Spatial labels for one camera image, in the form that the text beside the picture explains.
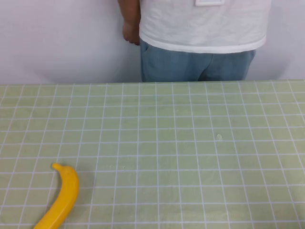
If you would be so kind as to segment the person's right hand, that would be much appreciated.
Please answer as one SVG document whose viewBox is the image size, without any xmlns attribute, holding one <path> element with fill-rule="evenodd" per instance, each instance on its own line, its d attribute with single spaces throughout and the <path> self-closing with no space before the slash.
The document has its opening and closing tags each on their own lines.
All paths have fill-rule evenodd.
<svg viewBox="0 0 305 229">
<path fill-rule="evenodd" d="M 140 36 L 139 36 L 139 22 L 131 23 L 124 21 L 122 27 L 123 38 L 134 45 L 140 45 Z"/>
</svg>

